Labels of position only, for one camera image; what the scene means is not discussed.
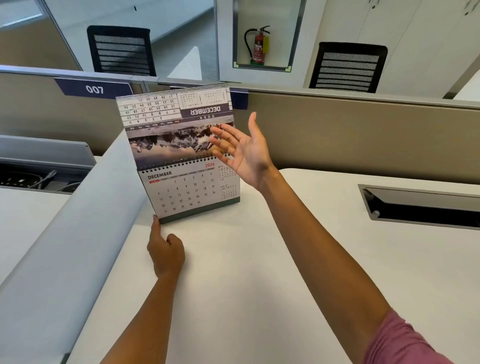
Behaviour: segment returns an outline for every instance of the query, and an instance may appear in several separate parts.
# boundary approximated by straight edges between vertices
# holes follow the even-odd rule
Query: pink sleeve
[[[437,353],[412,325],[394,310],[385,317],[373,338],[364,364],[453,364]]]

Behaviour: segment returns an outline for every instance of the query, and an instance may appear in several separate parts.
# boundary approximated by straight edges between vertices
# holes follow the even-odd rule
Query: open palm
[[[220,128],[211,128],[212,133],[220,139],[211,136],[210,142],[233,156],[233,160],[218,150],[213,151],[214,156],[258,190],[265,173],[275,167],[268,154],[267,142],[255,121],[256,116],[257,113],[253,112],[248,120],[248,129],[252,136],[228,124],[221,124]]]

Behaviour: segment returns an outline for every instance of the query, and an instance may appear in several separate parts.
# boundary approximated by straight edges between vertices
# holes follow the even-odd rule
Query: person's left hand
[[[153,215],[152,230],[147,250],[152,258],[157,277],[171,274],[178,278],[183,262],[185,262],[185,249],[182,241],[174,234],[169,234],[167,240],[160,236],[160,221]]]

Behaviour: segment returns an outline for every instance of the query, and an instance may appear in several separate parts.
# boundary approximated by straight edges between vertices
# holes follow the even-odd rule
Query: cubicle partition
[[[134,93],[208,82],[0,66],[0,134],[87,142],[102,155],[122,130],[115,100],[66,96],[54,77],[128,82]],[[279,168],[480,183],[480,103],[261,88],[235,122],[258,113]]]

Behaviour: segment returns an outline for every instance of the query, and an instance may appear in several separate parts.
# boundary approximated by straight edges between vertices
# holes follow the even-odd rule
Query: office chair
[[[87,36],[95,72],[156,76],[150,29],[91,25]]]
[[[387,53],[374,44],[321,42],[309,88],[375,93]]]

